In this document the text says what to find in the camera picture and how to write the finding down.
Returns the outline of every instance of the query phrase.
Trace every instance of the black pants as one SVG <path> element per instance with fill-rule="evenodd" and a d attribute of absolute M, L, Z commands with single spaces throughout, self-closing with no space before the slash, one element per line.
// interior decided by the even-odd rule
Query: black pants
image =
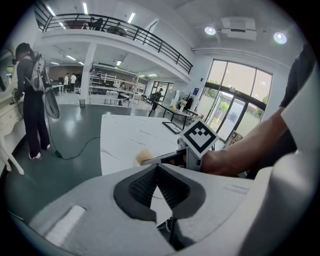
<path fill-rule="evenodd" d="M 70 90 L 71 90 L 71 92 L 75 91 L 75 84 L 74 83 L 70 83 Z"/>
<path fill-rule="evenodd" d="M 45 106 L 42 100 L 42 91 L 34 91 L 32 87 L 25 90 L 23 102 L 23 117 L 26 139 L 30 147 L 30 156 L 33 158 L 42 149 L 47 149 L 50 144 L 49 134 L 45 121 Z"/>

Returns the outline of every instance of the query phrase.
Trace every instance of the black cable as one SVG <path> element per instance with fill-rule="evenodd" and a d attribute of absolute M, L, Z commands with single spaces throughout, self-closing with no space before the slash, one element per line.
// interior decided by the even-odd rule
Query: black cable
<path fill-rule="evenodd" d="M 100 136 L 98 136 L 98 137 L 93 137 L 93 138 L 89 139 L 89 140 L 84 144 L 84 146 L 83 146 L 83 148 L 80 150 L 80 153 L 79 153 L 79 154 L 77 154 L 77 155 L 75 155 L 75 156 L 72 156 L 72 157 L 69 157 L 69 158 L 64 158 L 64 157 L 62 156 L 62 154 L 57 150 L 57 147 L 56 147 L 56 145 L 55 145 L 54 139 L 52 138 L 52 135 L 51 135 L 51 127 L 50 127 L 50 122 L 49 122 L 49 115 L 48 115 L 48 112 L 47 112 L 47 96 L 46 96 L 46 95 L 44 95 L 44 96 L 45 96 L 44 109 L 45 109 L 45 112 L 46 112 L 46 117 L 47 117 L 47 119 L 48 119 L 49 135 L 50 135 L 50 138 L 51 138 L 52 143 L 53 143 L 53 147 L 54 147 L 54 150 L 55 150 L 55 152 L 54 152 L 55 155 L 56 155 L 58 158 L 61 158 L 61 159 L 63 159 L 63 160 L 71 160 L 71 159 L 77 158 L 78 156 L 81 155 L 81 153 L 84 151 L 84 149 L 86 148 L 87 144 L 88 144 L 90 141 L 92 141 L 92 140 L 94 140 L 94 139 L 98 139 L 98 138 L 100 138 Z"/>

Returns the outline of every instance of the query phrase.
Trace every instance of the white table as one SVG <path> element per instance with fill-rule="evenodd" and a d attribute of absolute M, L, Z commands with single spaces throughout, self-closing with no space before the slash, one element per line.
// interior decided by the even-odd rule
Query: white table
<path fill-rule="evenodd" d="M 62 88 L 62 94 L 64 94 L 64 84 L 57 84 L 57 85 L 52 85 L 52 88 L 58 88 L 59 87 L 59 95 L 61 95 L 61 88 Z"/>
<path fill-rule="evenodd" d="M 102 175 L 137 167 L 136 155 L 148 149 L 154 157 L 178 149 L 179 135 L 162 122 L 166 118 L 104 114 L 101 120 L 100 159 Z M 159 188 L 153 194 L 151 209 L 156 212 L 157 225 L 166 221 L 172 211 Z"/>

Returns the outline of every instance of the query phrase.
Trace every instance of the glass door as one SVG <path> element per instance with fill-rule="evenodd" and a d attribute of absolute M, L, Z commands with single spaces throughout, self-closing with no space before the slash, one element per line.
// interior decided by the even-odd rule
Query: glass door
<path fill-rule="evenodd" d="M 196 108 L 196 111 L 203 116 L 203 120 L 206 120 L 208 115 L 210 114 L 217 94 L 218 90 L 211 89 L 209 87 L 205 87 L 203 89 L 200 102 Z"/>
<path fill-rule="evenodd" d="M 234 96 L 232 94 L 223 91 L 219 92 L 217 101 L 214 104 L 206 122 L 215 132 L 217 132 L 226 117 L 233 98 Z"/>
<path fill-rule="evenodd" d="M 248 103 L 246 103 L 243 99 L 233 97 L 220 126 L 216 130 L 216 133 L 220 136 L 220 140 L 224 143 L 229 138 L 235 127 L 239 125 L 238 121 L 241 121 L 247 105 Z"/>

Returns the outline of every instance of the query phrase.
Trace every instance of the person in white shirt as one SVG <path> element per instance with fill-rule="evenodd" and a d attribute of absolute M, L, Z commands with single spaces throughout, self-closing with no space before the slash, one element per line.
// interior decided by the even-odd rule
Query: person in white shirt
<path fill-rule="evenodd" d="M 75 75 L 76 75 L 75 73 L 72 74 L 71 81 L 70 81 L 70 87 L 72 92 L 75 92 L 75 85 L 77 80 L 77 77 Z"/>
<path fill-rule="evenodd" d="M 64 77 L 64 89 L 68 90 L 68 84 L 69 84 L 69 73 L 66 73 Z"/>

